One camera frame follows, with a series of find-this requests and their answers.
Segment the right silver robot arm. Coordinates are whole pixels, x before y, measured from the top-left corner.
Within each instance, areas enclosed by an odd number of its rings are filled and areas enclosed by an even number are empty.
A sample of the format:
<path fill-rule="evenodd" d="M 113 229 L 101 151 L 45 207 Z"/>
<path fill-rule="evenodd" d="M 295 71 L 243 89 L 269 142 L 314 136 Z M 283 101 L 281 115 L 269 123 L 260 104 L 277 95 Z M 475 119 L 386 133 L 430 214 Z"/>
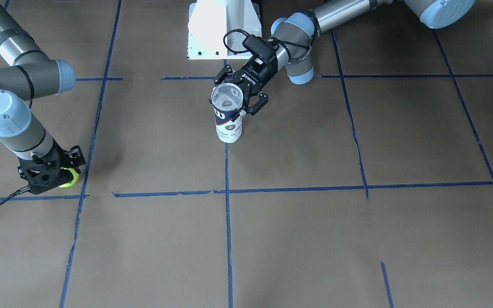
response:
<path fill-rule="evenodd" d="M 72 185 L 86 162 L 80 146 L 64 150 L 32 113 L 29 102 L 72 90 L 76 74 L 62 59 L 50 59 L 0 4 L 0 142 L 18 160 L 25 192 L 38 195 Z"/>

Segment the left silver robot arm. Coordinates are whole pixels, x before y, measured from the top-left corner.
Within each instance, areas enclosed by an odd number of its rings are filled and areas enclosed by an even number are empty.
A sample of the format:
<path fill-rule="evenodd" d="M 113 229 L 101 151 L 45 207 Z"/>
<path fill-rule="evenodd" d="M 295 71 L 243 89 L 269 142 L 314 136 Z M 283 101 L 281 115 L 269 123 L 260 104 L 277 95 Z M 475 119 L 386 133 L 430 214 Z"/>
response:
<path fill-rule="evenodd" d="M 230 30 L 226 36 L 239 35 L 241 45 L 230 51 L 251 56 L 238 70 L 222 68 L 209 101 L 233 120 L 255 115 L 268 102 L 263 88 L 281 69 L 295 84 L 313 78 L 315 42 L 325 37 L 343 47 L 347 58 L 383 71 L 395 58 L 415 58 L 430 30 L 456 23 L 473 6 L 473 0 L 327 0 L 276 19 L 266 37 Z"/>

